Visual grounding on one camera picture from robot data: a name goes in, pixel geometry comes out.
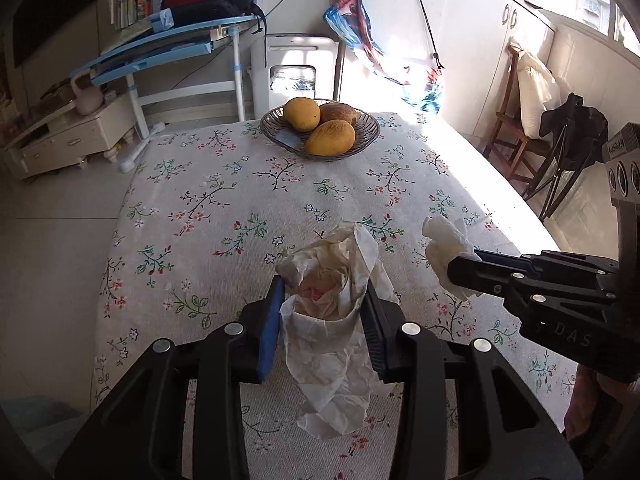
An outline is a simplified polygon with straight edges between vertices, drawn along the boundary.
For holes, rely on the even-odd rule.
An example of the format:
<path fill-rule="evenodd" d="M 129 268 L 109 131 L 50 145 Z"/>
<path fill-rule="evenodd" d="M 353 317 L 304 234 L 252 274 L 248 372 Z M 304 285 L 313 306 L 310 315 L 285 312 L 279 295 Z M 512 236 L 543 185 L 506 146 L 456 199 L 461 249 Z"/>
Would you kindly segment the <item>person's right hand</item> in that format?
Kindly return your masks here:
<path fill-rule="evenodd" d="M 579 364 L 570 405 L 564 416 L 567 440 L 581 436 L 593 426 L 593 414 L 599 404 L 600 392 L 613 398 L 622 407 L 620 414 L 614 419 L 615 425 L 606 436 L 614 439 L 628 426 L 632 415 L 639 407 L 639 381 L 630 384 L 616 382 Z"/>

